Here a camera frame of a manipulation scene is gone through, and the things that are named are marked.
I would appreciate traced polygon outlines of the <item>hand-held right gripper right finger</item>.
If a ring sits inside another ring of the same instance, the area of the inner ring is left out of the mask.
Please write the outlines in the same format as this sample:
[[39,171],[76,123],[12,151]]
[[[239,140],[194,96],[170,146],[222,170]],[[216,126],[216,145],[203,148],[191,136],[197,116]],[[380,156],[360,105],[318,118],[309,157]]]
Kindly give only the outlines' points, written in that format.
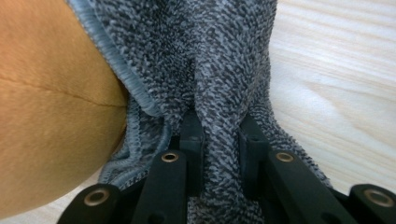
[[262,168],[271,149],[261,127],[250,115],[246,115],[238,130],[239,163],[244,195],[250,200],[261,196]]

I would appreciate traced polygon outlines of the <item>orange plush toy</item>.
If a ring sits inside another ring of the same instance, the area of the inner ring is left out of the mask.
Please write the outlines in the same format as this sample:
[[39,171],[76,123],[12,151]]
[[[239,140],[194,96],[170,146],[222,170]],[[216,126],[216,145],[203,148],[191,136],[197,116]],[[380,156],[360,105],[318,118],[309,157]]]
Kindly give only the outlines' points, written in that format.
[[0,220],[95,173],[123,136],[126,105],[64,0],[0,0]]

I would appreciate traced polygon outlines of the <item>grey towel cloth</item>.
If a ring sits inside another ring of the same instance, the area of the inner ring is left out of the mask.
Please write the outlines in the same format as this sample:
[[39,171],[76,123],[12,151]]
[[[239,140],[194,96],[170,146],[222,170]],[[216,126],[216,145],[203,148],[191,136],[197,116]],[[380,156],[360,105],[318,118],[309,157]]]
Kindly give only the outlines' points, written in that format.
[[302,155],[269,99],[276,0],[66,0],[130,97],[121,150],[100,181],[126,189],[194,109],[205,133],[204,187],[189,224],[263,224],[242,191],[237,130],[253,117],[270,144]]

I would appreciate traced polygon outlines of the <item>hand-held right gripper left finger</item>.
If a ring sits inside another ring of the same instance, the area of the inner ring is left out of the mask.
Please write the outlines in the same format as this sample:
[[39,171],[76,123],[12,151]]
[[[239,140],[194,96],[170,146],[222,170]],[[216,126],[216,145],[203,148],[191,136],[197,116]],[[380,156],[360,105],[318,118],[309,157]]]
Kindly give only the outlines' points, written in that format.
[[201,121],[194,110],[185,113],[180,132],[171,138],[170,148],[179,150],[187,158],[187,193],[198,197],[203,189],[205,134]]

